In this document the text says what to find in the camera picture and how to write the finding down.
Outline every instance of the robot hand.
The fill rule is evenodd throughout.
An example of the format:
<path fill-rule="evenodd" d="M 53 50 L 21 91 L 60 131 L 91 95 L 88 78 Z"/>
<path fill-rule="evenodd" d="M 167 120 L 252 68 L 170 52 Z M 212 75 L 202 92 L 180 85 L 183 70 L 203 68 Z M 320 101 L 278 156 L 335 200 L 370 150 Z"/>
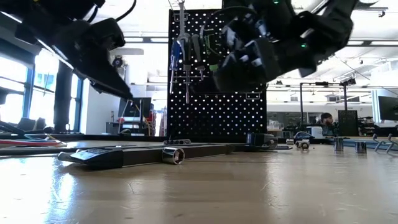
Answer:
<path fill-rule="evenodd" d="M 88 78 L 99 92 L 131 99 L 129 87 L 109 62 L 109 51 L 125 44 L 117 21 L 90 24 L 105 0 L 0 0 L 0 12 L 21 23 L 15 37 L 30 44 L 40 42 L 55 52 L 81 78 Z M 95 7 L 88 21 L 83 18 Z"/>
<path fill-rule="evenodd" d="M 302 77 L 316 72 L 317 65 L 348 43 L 357 2 L 329 0 L 318 16 L 307 11 L 296 15 L 290 0 L 254 1 L 222 30 L 231 53 L 213 75 L 216 86 L 221 92 L 253 91 L 295 69 Z M 243 8 L 222 9 L 212 17 Z"/>

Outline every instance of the screwdriver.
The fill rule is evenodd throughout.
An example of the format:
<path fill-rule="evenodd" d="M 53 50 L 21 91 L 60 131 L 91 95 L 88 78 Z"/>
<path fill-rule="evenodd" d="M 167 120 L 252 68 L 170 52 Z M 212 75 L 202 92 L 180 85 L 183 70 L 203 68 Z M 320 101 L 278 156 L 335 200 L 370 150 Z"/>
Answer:
<path fill-rule="evenodd" d="M 172 71 L 172 75 L 170 77 L 170 94 L 173 92 L 174 72 L 177 71 L 178 58 L 180 57 L 180 46 L 176 40 L 173 41 L 171 54 L 170 70 Z"/>
<path fill-rule="evenodd" d="M 190 72 L 191 72 L 191 49 L 192 49 L 192 42 L 190 39 L 182 39 L 180 41 L 181 51 L 182 51 L 182 63 L 183 63 L 183 70 L 185 71 L 185 84 L 187 86 L 187 103 L 189 103 L 189 83 L 190 83 Z"/>
<path fill-rule="evenodd" d="M 183 70 L 185 71 L 185 77 L 187 85 L 187 93 L 185 97 L 187 98 L 187 103 L 189 103 L 189 73 L 191 70 L 191 48 L 192 41 L 191 35 L 185 32 L 185 8 L 184 8 L 185 0 L 179 0 L 178 6 L 180 7 L 180 35 L 177 37 L 177 42 L 181 46 L 182 51 L 182 61 L 183 61 Z"/>
<path fill-rule="evenodd" d="M 201 61 L 200 41 L 199 41 L 198 34 L 192 35 L 192 43 L 193 43 L 193 49 L 195 50 L 195 53 L 197 55 L 198 64 L 199 64 L 199 66 L 197 66 L 197 70 L 200 72 L 200 78 L 203 80 L 203 71 L 205 70 L 205 65 Z"/>

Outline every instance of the person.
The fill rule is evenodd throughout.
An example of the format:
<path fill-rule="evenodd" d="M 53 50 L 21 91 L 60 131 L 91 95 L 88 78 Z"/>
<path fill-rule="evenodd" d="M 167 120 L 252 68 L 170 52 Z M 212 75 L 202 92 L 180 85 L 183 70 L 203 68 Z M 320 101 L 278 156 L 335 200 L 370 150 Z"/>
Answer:
<path fill-rule="evenodd" d="M 334 136 L 333 130 L 333 116 L 330 113 L 321 114 L 321 119 L 318 120 L 317 124 L 322 126 L 322 134 L 324 136 Z"/>

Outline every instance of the black pegboard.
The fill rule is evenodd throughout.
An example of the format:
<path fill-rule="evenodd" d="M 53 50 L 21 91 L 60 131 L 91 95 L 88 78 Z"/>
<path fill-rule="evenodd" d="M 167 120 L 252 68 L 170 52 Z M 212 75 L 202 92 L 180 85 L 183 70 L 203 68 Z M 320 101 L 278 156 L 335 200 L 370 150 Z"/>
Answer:
<path fill-rule="evenodd" d="M 187 10 L 185 12 L 185 32 L 190 35 L 199 34 L 200 27 L 205 19 L 215 12 L 216 9 Z M 174 39 L 179 35 L 179 16 L 178 11 L 171 11 L 169 14 L 169 65 L 171 46 Z M 215 18 L 210 21 L 209 28 L 221 30 L 224 27 L 223 18 Z M 205 64 L 205 80 L 212 79 L 212 72 L 209 63 L 217 58 L 210 58 L 202 50 L 202 60 Z M 226 49 L 219 49 L 223 55 L 227 55 Z M 201 83 L 200 72 L 195 70 L 198 63 L 195 61 L 195 54 L 192 54 L 192 71 L 190 72 L 191 86 Z M 185 72 L 182 70 L 182 63 L 178 64 L 178 71 L 174 74 L 173 89 L 170 94 L 170 77 L 172 71 L 169 70 L 168 80 L 168 100 L 167 100 L 167 137 L 169 138 L 189 138 L 190 136 L 201 136 L 204 141 L 211 141 L 214 138 L 242 138 L 247 133 L 266 132 L 266 93 L 261 91 L 264 88 L 259 86 L 252 93 L 217 93 L 211 94 L 211 86 L 208 86 L 208 93 L 190 92 L 190 102 L 187 104 L 185 93 Z"/>
<path fill-rule="evenodd" d="M 358 112 L 355 110 L 339 110 L 338 130 L 340 136 L 359 136 Z"/>

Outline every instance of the wooden table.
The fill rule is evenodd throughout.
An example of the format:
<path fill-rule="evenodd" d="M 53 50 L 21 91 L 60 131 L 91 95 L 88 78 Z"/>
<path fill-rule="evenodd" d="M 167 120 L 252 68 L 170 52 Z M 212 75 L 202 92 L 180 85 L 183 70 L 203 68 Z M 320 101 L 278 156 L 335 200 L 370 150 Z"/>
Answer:
<path fill-rule="evenodd" d="M 398 223 L 398 157 L 353 148 L 335 154 L 311 145 L 105 171 L 52 156 L 12 157 L 0 168 L 2 224 Z"/>

